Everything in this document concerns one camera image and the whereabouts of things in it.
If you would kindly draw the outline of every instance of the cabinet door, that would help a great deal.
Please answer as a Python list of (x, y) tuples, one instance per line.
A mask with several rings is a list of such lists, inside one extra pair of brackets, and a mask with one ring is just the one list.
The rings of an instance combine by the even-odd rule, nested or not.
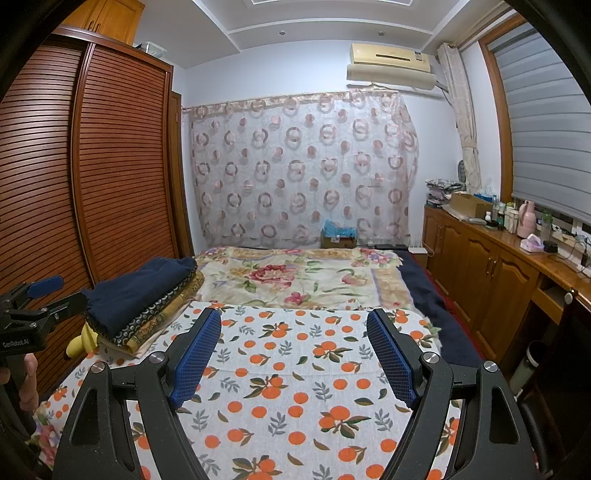
[(494, 243), (468, 232), (457, 271), (458, 288), (454, 292), (456, 305), (471, 326), (474, 325), (482, 302), (488, 297), (491, 267), (495, 259)]
[(81, 6), (74, 10), (64, 21), (72, 27), (94, 30), (96, 20), (106, 0), (86, 0)]
[[(33, 300), (31, 309), (92, 287), (70, 188), (79, 45), (46, 41), (0, 103), (0, 291), (53, 275), (64, 279), (62, 290)], [(47, 336), (47, 348), (36, 353), (40, 394), (79, 362), (63, 357), (83, 324), (80, 316), (60, 323)]]
[(97, 45), (80, 113), (75, 167), (82, 229), (98, 280), (176, 257), (170, 205), (166, 73)]
[(439, 234), (441, 233), (441, 224), (439, 223), (439, 216), (430, 209), (425, 208), (425, 225), (423, 228), (423, 242), (430, 250), (429, 259), (427, 261), (427, 269), (435, 277), (437, 275), (437, 262), (441, 254), (441, 249), (438, 246)]
[(449, 221), (440, 234), (441, 256), (436, 280), (446, 294), (453, 296), (456, 286), (457, 262), (462, 250), (462, 228), (459, 222)]
[(144, 4), (137, 0), (107, 0), (95, 32), (131, 45), (143, 10)]
[(475, 321), (475, 336), (488, 357), (499, 363), (521, 326), (538, 271), (505, 250), (493, 262), (486, 302)]

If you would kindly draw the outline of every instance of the ceiling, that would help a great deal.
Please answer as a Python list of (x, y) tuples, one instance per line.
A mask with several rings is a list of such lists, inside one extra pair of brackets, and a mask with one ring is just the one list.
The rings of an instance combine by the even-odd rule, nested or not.
[(435, 53), (501, 0), (142, 0), (135, 43), (190, 68), (246, 48), (300, 40), (388, 43)]

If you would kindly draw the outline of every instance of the sheer curtain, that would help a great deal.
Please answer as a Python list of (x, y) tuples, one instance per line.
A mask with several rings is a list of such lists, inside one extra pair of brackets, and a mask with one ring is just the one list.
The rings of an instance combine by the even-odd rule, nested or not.
[(319, 245), (326, 219), (408, 243), (417, 134), (401, 95), (354, 90), (199, 106), (196, 201), (210, 245)]
[(466, 69), (457, 48), (451, 48), (447, 43), (444, 43), (437, 50), (437, 54), (443, 67), (449, 93), (452, 96), (453, 111), (456, 114), (456, 125), (460, 134), (466, 170), (466, 190), (469, 193), (475, 193), (482, 187), (482, 179), (476, 144), (474, 106), (472, 105)]

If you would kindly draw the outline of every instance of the pink thermos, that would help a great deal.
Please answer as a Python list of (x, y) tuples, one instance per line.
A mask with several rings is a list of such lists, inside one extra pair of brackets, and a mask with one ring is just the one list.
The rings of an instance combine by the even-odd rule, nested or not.
[(532, 233), (535, 233), (535, 204), (526, 200), (525, 203), (519, 207), (519, 225), (517, 227), (517, 236), (521, 238), (528, 238)]

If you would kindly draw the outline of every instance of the navy blue blanket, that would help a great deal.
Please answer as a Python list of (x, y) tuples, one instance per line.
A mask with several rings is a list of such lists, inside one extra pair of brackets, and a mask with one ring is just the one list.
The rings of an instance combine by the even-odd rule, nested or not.
[(396, 254), (402, 259), (402, 266), (399, 267), (400, 274), (413, 298), (415, 307), (428, 317), (433, 325), (441, 329), (439, 339), (443, 359), (450, 364), (478, 367), (482, 362), (480, 355), (466, 332), (447, 311), (445, 302), (425, 275), (422, 267), (410, 253), (397, 251)]
[(172, 290), (195, 269), (194, 258), (155, 257), (139, 270), (82, 289), (88, 313), (114, 338), (135, 316)]

